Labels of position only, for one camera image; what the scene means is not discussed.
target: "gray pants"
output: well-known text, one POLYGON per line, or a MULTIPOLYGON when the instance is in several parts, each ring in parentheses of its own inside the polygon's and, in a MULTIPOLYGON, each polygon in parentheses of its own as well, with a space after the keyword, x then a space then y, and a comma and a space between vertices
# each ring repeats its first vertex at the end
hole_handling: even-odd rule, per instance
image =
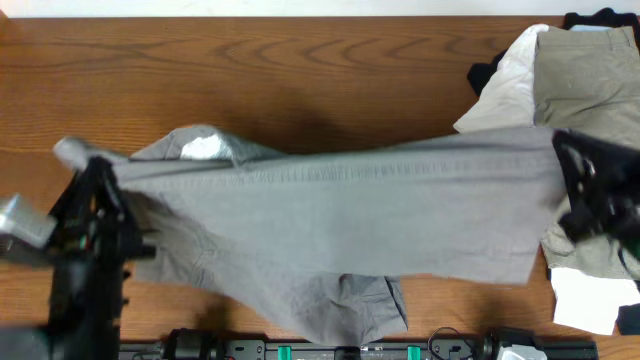
POLYGON ((195 127, 131 159, 73 139, 56 153, 74 168, 115 163, 159 250, 138 279, 222 292, 311 341, 355 345, 407 328, 388 276, 527 281, 565 193, 550 138, 508 129, 292 156, 195 127), (212 136, 220 156, 180 159, 212 136))
MULTIPOLYGON (((535 122, 640 149, 640 56, 630 27, 602 32, 552 28, 538 34, 535 122)), ((564 201, 558 216, 569 210, 564 201)), ((605 235, 574 245, 555 225, 542 246, 549 267, 640 279, 640 263, 605 235)))

